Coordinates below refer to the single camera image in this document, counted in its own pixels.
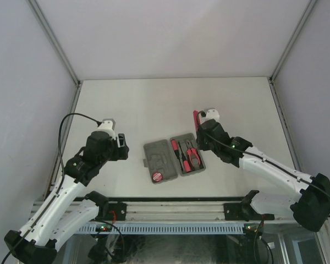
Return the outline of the black electrical tape roll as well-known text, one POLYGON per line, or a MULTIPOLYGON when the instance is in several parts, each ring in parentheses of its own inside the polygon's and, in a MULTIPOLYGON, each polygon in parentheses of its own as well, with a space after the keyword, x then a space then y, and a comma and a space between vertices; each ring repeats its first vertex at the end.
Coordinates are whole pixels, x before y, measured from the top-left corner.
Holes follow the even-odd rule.
POLYGON ((152 174, 152 181, 153 181, 154 183, 161 182, 162 180, 163 180, 163 175, 162 175, 162 173, 160 173, 160 172, 154 172, 154 173, 152 174))

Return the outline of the red-handled screwdriver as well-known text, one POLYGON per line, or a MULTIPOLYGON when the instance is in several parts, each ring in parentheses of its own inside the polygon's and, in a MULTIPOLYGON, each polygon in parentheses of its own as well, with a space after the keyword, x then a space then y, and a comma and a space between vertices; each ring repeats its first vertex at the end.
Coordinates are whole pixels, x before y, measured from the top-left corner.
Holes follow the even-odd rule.
POLYGON ((181 169, 181 171, 183 171, 183 166, 182 166, 182 162, 181 162, 181 159, 180 159, 180 154, 179 154, 179 149, 178 149, 177 142, 175 140, 172 140, 171 145, 172 145, 173 151, 175 153, 175 156, 176 156, 176 158, 179 162, 180 169, 181 169))
POLYGON ((185 171, 187 173, 189 173, 189 172, 191 172, 191 167, 189 165, 189 162, 188 162, 187 158, 185 157, 185 154, 182 150, 181 144, 179 143, 178 145, 179 145, 179 149, 180 149, 180 152, 181 152, 181 159, 182 159, 182 162, 183 162, 183 167, 184 167, 185 171))

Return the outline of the red black utility knife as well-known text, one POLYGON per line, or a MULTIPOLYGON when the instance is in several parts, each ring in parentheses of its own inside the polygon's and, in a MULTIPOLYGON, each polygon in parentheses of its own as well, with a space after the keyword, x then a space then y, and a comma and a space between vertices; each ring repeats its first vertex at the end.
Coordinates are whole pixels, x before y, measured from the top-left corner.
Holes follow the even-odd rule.
POLYGON ((194 126, 195 126, 195 131, 197 132, 198 131, 198 123, 197 123, 197 114, 198 114, 198 111, 193 111, 193 119, 194 119, 194 126))

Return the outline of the red black pliers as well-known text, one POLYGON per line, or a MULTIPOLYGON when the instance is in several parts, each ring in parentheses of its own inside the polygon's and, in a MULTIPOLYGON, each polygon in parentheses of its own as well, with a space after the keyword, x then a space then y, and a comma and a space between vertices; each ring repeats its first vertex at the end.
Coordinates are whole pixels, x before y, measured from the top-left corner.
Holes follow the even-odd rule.
POLYGON ((187 147, 187 156, 189 160, 189 164, 192 167, 193 170, 201 169, 202 168, 202 162, 200 159, 200 156, 196 150, 196 148, 193 147, 190 140, 186 140, 186 147, 187 147))

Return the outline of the grey plastic tool case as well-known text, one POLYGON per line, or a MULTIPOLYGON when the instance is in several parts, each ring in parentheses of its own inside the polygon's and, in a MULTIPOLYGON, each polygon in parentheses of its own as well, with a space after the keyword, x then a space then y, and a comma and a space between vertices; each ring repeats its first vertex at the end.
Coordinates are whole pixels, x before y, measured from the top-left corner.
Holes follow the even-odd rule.
POLYGON ((158 183, 154 183, 152 181, 152 183, 154 183, 154 184, 168 182, 170 180, 176 179, 179 176, 185 177, 185 176, 190 176, 190 175, 193 175, 196 173, 201 173, 201 172, 204 172, 206 169, 206 165, 204 163, 202 155, 201 155, 199 149, 197 148, 196 139, 194 137, 194 134, 192 134, 192 133, 175 136, 168 140, 163 139, 163 140, 158 140, 158 141, 154 141, 151 143, 147 143, 144 145, 144 153, 145 153, 144 164, 145 164, 145 167, 148 168, 151 181, 152 181, 152 174, 154 172, 160 172, 163 175, 163 180, 158 183), (183 167, 183 171, 181 171, 179 162, 175 156, 175 153, 174 153, 172 145, 171 145, 172 140, 175 140, 177 142, 177 145, 179 143, 181 144, 182 150, 183 150, 187 160, 188 160, 188 156, 187 156, 187 152, 186 152, 187 151, 186 140, 190 140, 193 147, 196 148, 196 150, 200 156, 200 159, 202 162, 202 168, 193 170, 192 167, 190 166, 191 172, 187 173, 185 171, 184 167, 183 167))

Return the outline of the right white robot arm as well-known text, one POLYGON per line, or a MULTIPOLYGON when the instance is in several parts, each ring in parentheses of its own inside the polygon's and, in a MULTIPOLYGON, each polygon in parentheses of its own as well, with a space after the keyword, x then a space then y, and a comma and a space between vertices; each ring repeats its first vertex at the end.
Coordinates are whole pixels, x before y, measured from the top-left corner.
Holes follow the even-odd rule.
POLYGON ((267 214, 292 216, 305 229, 318 232, 330 218, 330 180, 325 175, 313 177, 278 163, 251 142, 230 137, 215 119, 199 123, 196 135, 200 150, 210 150, 222 162, 253 172, 285 192, 269 195, 250 191, 241 202, 246 220, 267 214))

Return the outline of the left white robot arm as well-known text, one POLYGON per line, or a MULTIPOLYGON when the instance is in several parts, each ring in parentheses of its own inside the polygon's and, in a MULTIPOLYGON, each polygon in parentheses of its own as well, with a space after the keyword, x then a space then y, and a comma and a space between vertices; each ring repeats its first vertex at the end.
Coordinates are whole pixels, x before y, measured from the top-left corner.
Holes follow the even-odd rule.
POLYGON ((85 195, 69 214, 66 210, 107 162, 126 160, 128 152, 124 134, 111 137, 105 131, 92 132, 86 145, 66 162, 63 178, 37 212, 19 231, 6 234, 9 253, 21 263, 53 263, 60 248, 82 226, 107 218, 108 198, 96 191, 85 195))

